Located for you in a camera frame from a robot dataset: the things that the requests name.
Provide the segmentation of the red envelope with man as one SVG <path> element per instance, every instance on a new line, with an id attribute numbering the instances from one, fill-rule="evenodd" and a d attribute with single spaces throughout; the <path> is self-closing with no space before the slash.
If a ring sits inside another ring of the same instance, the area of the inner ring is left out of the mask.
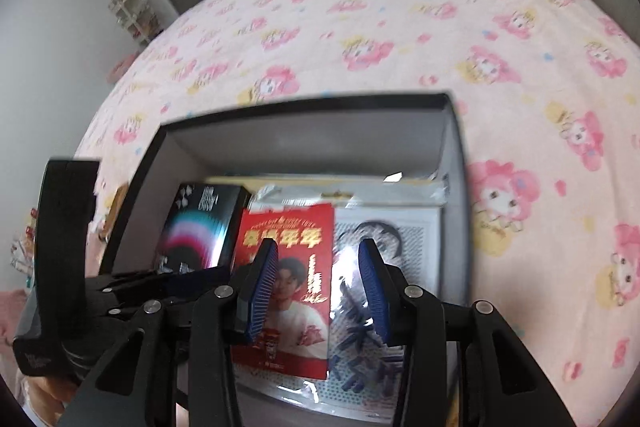
<path id="1" fill-rule="evenodd" d="M 234 264 L 252 262 L 265 239 L 276 243 L 278 262 L 262 332 L 232 349 L 234 363 L 326 379 L 334 223 L 329 204 L 243 213 Z"/>

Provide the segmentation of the black screen protector box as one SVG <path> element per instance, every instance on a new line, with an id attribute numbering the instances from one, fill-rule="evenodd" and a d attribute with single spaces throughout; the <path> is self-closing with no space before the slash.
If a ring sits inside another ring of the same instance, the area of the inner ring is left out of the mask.
<path id="1" fill-rule="evenodd" d="M 249 201 L 250 192 L 242 185 L 181 184 L 156 246 L 157 271 L 229 268 Z"/>

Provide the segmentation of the colourful printed card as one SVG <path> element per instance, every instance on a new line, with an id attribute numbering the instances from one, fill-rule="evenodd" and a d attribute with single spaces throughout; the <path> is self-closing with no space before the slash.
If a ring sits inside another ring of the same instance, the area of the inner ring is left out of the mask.
<path id="1" fill-rule="evenodd" d="M 35 271 L 35 238 L 38 210 L 32 208 L 20 236 L 15 237 L 10 248 L 10 265 L 30 281 Z"/>

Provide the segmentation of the silver bagged diamond painting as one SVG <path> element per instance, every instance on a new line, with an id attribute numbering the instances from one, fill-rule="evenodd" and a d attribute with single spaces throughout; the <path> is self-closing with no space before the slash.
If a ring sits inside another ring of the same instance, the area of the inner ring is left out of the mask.
<path id="1" fill-rule="evenodd" d="M 439 279 L 439 189 L 259 179 L 235 263 L 276 245 L 262 331 L 234 350 L 238 384 L 312 412 L 387 423 L 405 349 L 402 293 Z"/>

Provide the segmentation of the black cardboard box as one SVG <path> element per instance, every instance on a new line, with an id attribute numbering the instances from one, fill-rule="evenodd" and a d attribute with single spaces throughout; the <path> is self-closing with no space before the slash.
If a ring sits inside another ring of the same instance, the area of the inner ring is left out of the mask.
<path id="1" fill-rule="evenodd" d="M 357 247 L 438 298 L 470 299 L 472 241 L 465 158 L 454 104 L 443 93 L 366 94 L 262 104 L 165 124 L 134 174 L 100 269 L 127 273 L 172 262 L 160 249 L 186 182 L 242 185 L 250 209 L 335 209 L 329 373 L 304 381 L 239 367 L 244 409 L 320 424 L 386 425 L 402 352 L 373 330 Z"/>

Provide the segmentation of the white shelf rack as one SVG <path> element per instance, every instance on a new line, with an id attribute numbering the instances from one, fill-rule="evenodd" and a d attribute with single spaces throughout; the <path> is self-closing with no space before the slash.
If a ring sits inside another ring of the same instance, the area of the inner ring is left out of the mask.
<path id="1" fill-rule="evenodd" d="M 149 1 L 110 0 L 108 9 L 140 48 L 148 46 L 162 32 L 160 20 Z"/>

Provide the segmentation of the pink cartoon blanket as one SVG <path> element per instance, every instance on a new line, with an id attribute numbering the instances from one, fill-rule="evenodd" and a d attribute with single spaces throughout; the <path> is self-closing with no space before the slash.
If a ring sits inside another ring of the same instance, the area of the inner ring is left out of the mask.
<path id="1" fill-rule="evenodd" d="M 591 0 L 204 0 L 116 83 L 78 152 L 98 216 L 160 124 L 227 106 L 448 91 L 474 285 L 594 426 L 639 362 L 639 49 Z"/>

